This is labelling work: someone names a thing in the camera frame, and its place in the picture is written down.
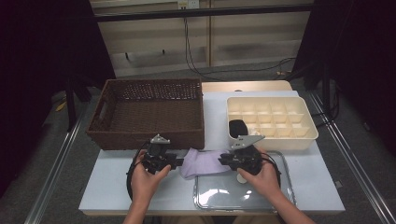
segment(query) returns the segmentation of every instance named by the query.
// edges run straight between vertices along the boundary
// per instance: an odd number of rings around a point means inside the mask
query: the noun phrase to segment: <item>beige compartment tray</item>
[[[243,120],[249,135],[265,135],[256,147],[266,150],[307,149],[318,130],[301,97],[230,97],[228,121]]]

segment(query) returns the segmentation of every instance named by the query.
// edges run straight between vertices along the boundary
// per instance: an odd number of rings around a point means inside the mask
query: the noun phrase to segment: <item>purple cloth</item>
[[[228,150],[198,151],[190,148],[180,167],[181,176],[188,179],[196,175],[210,175],[231,170],[230,166],[221,165],[219,162],[218,158],[222,153],[228,153]]]

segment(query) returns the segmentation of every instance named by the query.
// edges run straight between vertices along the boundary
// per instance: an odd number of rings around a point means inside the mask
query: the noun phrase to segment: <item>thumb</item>
[[[162,180],[169,174],[170,170],[171,170],[171,165],[168,164],[165,167],[163,167],[163,169],[158,174],[156,174],[155,176],[158,176],[157,178]]]
[[[242,177],[244,177],[244,178],[247,180],[247,182],[250,182],[250,181],[254,178],[254,175],[251,175],[248,171],[246,171],[246,170],[244,170],[244,169],[242,169],[242,168],[238,168],[236,171],[237,171]]]

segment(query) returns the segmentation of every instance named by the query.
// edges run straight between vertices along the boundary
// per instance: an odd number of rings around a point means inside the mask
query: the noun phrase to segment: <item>transparent plastic lid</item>
[[[281,189],[294,204],[289,169],[283,155],[277,151],[268,151],[275,160],[281,173]],[[248,182],[241,184],[236,171],[215,175],[195,177],[194,201],[197,207],[207,210],[258,210],[275,212],[274,207],[262,197]]]

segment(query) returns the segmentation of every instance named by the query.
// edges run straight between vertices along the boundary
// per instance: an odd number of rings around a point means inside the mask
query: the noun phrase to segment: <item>wall outlet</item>
[[[199,8],[199,0],[189,0],[188,9],[195,9],[195,8]]]
[[[177,0],[177,8],[178,9],[189,8],[189,1],[188,0]]]

